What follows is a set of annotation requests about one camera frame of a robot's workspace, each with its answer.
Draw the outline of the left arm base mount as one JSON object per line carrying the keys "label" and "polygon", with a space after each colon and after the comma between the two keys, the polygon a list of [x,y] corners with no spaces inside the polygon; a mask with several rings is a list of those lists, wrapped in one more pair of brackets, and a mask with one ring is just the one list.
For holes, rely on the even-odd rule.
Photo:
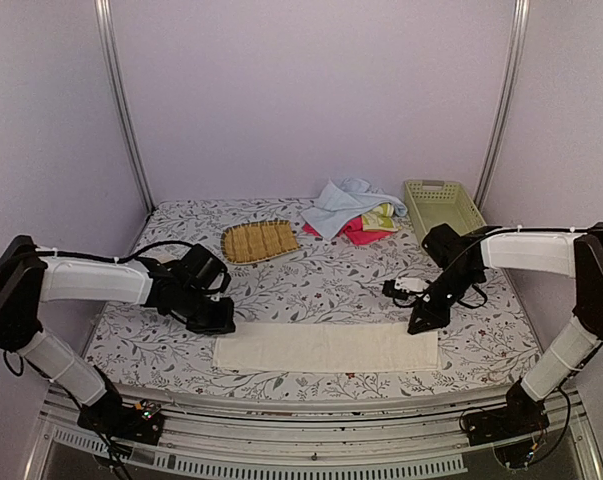
{"label": "left arm base mount", "polygon": [[146,399],[127,406],[107,376],[97,370],[105,393],[92,405],[80,407],[77,425],[83,429],[147,445],[157,446],[163,432],[165,417],[161,406]]}

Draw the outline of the pink towel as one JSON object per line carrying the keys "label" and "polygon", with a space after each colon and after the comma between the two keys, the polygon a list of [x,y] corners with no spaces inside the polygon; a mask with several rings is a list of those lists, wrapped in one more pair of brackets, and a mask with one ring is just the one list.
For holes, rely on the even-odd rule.
{"label": "pink towel", "polygon": [[347,222],[336,236],[344,236],[352,244],[364,246],[400,230],[401,227],[391,217],[364,214]]}

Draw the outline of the green plastic basket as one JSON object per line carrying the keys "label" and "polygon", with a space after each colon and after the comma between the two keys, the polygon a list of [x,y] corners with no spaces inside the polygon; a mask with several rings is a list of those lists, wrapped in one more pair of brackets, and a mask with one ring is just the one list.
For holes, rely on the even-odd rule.
{"label": "green plastic basket", "polygon": [[440,180],[406,180],[404,203],[419,244],[430,230],[448,224],[459,235],[486,226],[464,186]]}

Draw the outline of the aluminium post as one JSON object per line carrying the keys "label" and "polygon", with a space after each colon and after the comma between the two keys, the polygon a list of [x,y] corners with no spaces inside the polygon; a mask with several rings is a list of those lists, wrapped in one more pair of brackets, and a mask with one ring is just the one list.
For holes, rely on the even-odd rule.
{"label": "aluminium post", "polygon": [[96,0],[94,6],[106,73],[130,169],[146,214],[150,215],[155,210],[156,204],[142,161],[130,106],[125,92],[123,72],[116,44],[111,2],[108,0]]}
{"label": "aluminium post", "polygon": [[510,110],[525,50],[529,13],[530,2],[528,0],[516,0],[514,2],[503,79],[485,158],[474,195],[475,205],[480,210],[487,204],[490,187],[496,174],[500,151],[505,139]]}

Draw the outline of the light blue towel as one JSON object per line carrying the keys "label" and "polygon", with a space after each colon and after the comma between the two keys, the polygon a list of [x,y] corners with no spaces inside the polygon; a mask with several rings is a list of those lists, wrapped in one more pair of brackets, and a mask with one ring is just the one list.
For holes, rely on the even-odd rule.
{"label": "light blue towel", "polygon": [[321,238],[332,240],[349,221],[382,204],[390,204],[399,217],[408,213],[402,200],[363,179],[347,178],[339,184],[329,180],[312,206],[301,212],[301,217]]}

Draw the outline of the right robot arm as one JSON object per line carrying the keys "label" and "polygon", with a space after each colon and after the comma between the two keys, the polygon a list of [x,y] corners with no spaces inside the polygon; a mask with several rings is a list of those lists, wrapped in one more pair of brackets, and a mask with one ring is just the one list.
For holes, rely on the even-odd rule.
{"label": "right robot arm", "polygon": [[441,272],[412,304],[408,331],[447,326],[451,308],[487,269],[528,270],[575,281],[572,317],[540,359],[506,394],[492,420],[508,436],[545,426],[544,401],[603,346],[603,222],[589,228],[481,227],[461,235],[450,225],[433,227],[422,246]]}

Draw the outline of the right aluminium post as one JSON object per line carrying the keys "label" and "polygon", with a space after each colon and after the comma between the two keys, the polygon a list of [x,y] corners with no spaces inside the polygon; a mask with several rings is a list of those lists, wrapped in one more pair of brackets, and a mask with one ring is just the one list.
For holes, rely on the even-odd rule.
{"label": "right aluminium post", "polygon": [[480,210],[487,204],[490,187],[496,174],[500,151],[505,139],[510,110],[525,50],[529,13],[530,2],[528,0],[516,0],[514,2],[503,79],[485,158],[474,195],[475,205]]}

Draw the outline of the left aluminium post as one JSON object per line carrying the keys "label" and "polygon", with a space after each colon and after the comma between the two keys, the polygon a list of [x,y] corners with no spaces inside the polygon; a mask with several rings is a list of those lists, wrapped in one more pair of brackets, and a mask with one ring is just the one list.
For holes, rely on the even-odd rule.
{"label": "left aluminium post", "polygon": [[125,92],[123,72],[116,44],[111,2],[108,0],[96,0],[94,6],[106,73],[130,169],[146,214],[150,215],[155,210],[156,204],[142,161],[130,106]]}

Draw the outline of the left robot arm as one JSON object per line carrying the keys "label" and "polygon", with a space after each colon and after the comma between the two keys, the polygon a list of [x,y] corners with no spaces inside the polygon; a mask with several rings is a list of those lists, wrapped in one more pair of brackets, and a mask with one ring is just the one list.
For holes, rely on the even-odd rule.
{"label": "left robot arm", "polygon": [[39,319],[43,303],[65,300],[119,302],[153,309],[188,332],[235,331],[234,303],[225,292],[226,265],[200,244],[179,259],[161,262],[148,250],[124,257],[44,249],[19,235],[0,257],[0,349],[17,354],[67,390],[109,434],[129,426],[129,412],[107,377]]}

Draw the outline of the front aluminium rail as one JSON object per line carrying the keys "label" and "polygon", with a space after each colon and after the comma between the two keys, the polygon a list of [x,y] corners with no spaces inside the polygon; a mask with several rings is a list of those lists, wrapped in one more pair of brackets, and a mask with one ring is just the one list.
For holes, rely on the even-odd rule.
{"label": "front aluminium rail", "polygon": [[201,479],[603,479],[579,394],[548,398],[534,465],[500,465],[496,444],[472,445],[471,413],[502,406],[501,387],[373,400],[250,400],[122,386],[125,401],[159,403],[155,446],[129,444],[131,477]]}

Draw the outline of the cream towel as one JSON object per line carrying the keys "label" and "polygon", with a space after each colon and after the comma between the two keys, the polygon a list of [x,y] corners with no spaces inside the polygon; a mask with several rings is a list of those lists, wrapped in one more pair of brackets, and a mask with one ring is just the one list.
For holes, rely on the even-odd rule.
{"label": "cream towel", "polygon": [[213,365],[239,372],[406,373],[440,366],[438,335],[402,323],[243,323],[215,341]]}

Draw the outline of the yellow green patterned towel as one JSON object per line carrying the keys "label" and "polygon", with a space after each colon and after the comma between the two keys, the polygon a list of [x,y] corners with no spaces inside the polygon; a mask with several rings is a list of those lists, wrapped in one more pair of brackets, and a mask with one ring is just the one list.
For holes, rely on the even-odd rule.
{"label": "yellow green patterned towel", "polygon": [[384,203],[361,215],[363,231],[397,232],[399,227],[393,220],[394,206]]}

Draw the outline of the woven bamboo tray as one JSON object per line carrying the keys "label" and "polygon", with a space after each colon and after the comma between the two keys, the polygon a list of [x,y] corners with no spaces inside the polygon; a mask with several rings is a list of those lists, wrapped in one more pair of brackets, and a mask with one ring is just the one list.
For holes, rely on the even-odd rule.
{"label": "woven bamboo tray", "polygon": [[265,220],[227,228],[221,250],[234,265],[268,261],[295,252],[300,245],[287,220]]}

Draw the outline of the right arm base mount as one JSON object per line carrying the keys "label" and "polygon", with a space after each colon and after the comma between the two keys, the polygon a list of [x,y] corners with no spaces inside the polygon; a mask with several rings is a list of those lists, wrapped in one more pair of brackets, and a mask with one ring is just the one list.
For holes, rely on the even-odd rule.
{"label": "right arm base mount", "polygon": [[506,403],[492,409],[470,409],[462,413],[460,429],[471,446],[483,445],[518,436],[540,433],[550,425],[544,400],[530,396],[522,380],[507,391]]}

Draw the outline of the cream ceramic mug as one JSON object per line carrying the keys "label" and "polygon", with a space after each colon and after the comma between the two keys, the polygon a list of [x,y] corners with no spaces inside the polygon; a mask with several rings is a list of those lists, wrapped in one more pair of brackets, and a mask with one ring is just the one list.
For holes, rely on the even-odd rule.
{"label": "cream ceramic mug", "polygon": [[167,262],[171,262],[171,261],[176,261],[178,260],[178,257],[175,257],[173,255],[169,255],[169,254],[160,254],[157,255],[155,257],[155,259],[160,262],[160,263],[167,263]]}

